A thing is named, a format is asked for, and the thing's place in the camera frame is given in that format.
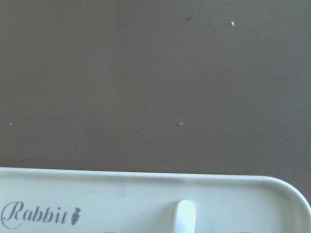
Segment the white ceramic spoon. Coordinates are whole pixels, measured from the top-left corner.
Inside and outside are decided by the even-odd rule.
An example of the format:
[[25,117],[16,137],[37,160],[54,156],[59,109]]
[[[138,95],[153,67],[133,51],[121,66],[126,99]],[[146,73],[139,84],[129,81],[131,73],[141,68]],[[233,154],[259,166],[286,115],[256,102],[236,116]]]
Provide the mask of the white ceramic spoon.
[[174,233],[194,233],[196,225],[196,208],[192,201],[181,200],[177,203],[174,218]]

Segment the white rabbit tray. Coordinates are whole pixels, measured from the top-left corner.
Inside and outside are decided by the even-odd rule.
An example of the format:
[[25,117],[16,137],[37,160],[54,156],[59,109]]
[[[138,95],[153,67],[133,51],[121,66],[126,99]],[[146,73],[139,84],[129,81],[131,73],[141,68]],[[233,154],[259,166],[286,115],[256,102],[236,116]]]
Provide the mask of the white rabbit tray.
[[195,205],[195,233],[311,230],[305,197],[273,177],[0,170],[3,233],[173,233],[181,200]]

